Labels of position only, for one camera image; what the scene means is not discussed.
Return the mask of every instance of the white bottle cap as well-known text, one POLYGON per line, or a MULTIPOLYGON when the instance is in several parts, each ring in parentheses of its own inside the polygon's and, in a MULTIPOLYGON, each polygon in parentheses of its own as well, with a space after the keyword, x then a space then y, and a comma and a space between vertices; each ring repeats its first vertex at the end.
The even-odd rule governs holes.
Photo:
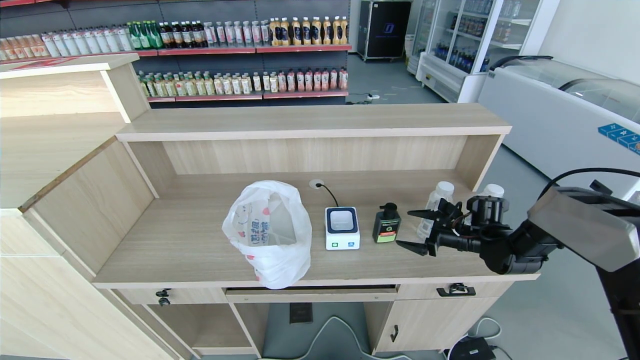
POLYGON ((438 185, 436 185, 436 193, 442 197, 453 195, 454 189, 453 184, 448 181, 440 181, 438 185))
POLYGON ((484 196, 503 197, 504 188, 497 184, 488 184, 482 191, 484 196))

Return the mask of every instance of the soap dispenser bottle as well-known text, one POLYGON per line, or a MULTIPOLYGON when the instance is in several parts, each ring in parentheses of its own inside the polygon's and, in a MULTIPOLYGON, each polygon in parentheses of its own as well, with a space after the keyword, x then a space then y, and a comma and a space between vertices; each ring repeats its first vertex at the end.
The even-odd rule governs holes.
POLYGON ((380 206, 380 209, 383 211, 376 214, 373 224, 373 240, 376 243, 388 243, 396 239, 401 219, 398 207, 393 202, 380 206))

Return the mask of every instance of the cabinet handle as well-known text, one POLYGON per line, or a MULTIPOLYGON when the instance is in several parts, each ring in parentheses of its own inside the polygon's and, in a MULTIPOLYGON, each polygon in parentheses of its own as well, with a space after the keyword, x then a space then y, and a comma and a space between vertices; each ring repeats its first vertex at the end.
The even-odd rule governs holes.
POLYGON ((394 330, 396 331, 394 334, 391 334, 391 342, 395 343, 396 338, 398 337, 398 325, 394 325, 394 330))
POLYGON ((476 295, 476 289, 472 286, 465 286, 462 282, 456 282, 455 284, 449 285, 449 292, 444 290, 444 288, 437 288, 436 291, 440 297, 464 297, 476 295))

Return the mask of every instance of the white cable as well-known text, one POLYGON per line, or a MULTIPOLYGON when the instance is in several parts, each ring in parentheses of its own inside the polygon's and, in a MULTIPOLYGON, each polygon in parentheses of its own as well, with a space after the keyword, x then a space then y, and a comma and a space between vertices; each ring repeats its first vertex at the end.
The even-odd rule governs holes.
POLYGON ((492 319, 492 318, 490 318, 490 317, 486 316, 486 317, 484 317, 484 318, 480 319, 480 321, 478 321, 478 323, 476 324, 476 331, 474 331, 474 335, 473 335, 473 336, 469 335, 469 333, 466 333, 466 334, 464 334, 464 335, 463 335, 463 336, 462 336, 458 341, 456 341, 456 343, 455 343, 455 344, 453 344, 453 346, 449 349, 449 353, 447 353, 447 356, 446 356, 446 359, 447 359, 447 360, 449 360, 449 359, 450 359, 450 357, 451 357, 451 352, 453 352, 453 348, 454 348, 454 347, 455 347, 455 346, 456 346, 456 345, 457 345, 457 344, 458 344, 462 339, 466 338, 467 336, 468 336, 469 338, 477 338, 477 337, 478 337, 478 329, 480 329, 480 324, 482 324, 482 322, 483 322, 483 321, 485 321, 485 320, 489 320, 489 321, 493 322, 495 325, 498 325, 498 332, 496 332, 494 335, 491 335, 491 336, 485 336, 485 337, 484 337, 485 339, 487 339, 487 340, 495 339, 495 338, 497 338, 498 336, 500 336, 500 334, 502 334, 502 326, 500 326, 500 324, 499 324, 497 321, 495 321, 494 319, 492 319))
POLYGON ((360 343, 358 342, 358 337, 356 336, 355 331, 353 331, 353 329, 349 326, 348 323, 346 323, 343 319, 339 318, 338 316, 331 316, 329 319, 326 320, 324 325, 322 325, 322 327, 320 328, 320 330, 316 334, 314 340, 311 341, 311 345, 309 345, 309 349, 307 350, 307 352, 305 352, 305 354, 302 355, 301 357, 296 357, 295 359, 272 359, 270 357, 262 357, 260 360, 302 360, 302 359, 304 359, 305 357, 307 357, 309 355, 309 353, 311 352, 311 349, 314 348, 314 344, 316 343, 316 340, 318 339, 318 337, 322 333, 322 330, 324 330, 324 328, 327 326, 327 324, 329 324, 329 322, 331 320, 333 320, 333 319, 336 319, 339 322, 343 323, 347 327, 347 329, 349 329, 349 331, 351 331, 351 335, 353 335, 353 339, 356 341, 356 345, 358 345, 358 350, 363 355, 369 356, 370 358, 375 359, 375 360, 398 360, 398 359, 412 360, 410 357, 408 357, 406 355, 397 355, 397 356, 394 356, 394 357, 376 357, 376 356, 367 354, 366 352, 362 351, 362 347, 360 347, 360 343))

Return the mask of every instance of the robotic arm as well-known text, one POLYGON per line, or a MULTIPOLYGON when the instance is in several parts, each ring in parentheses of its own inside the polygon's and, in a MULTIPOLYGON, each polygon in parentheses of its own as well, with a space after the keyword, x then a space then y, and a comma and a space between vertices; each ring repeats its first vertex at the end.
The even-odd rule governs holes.
POLYGON ((463 214, 461 202, 442 199, 436 211, 408 212, 434 221, 424 244, 397 243, 422 256, 436 256, 441 246, 475 252, 498 274, 531 274, 549 253, 566 247, 596 266, 628 357, 640 360, 640 206, 600 192, 556 187, 538 199, 515 230, 502 223, 508 208, 505 199, 476 196, 463 214), (470 225, 464 224, 467 216, 470 225))

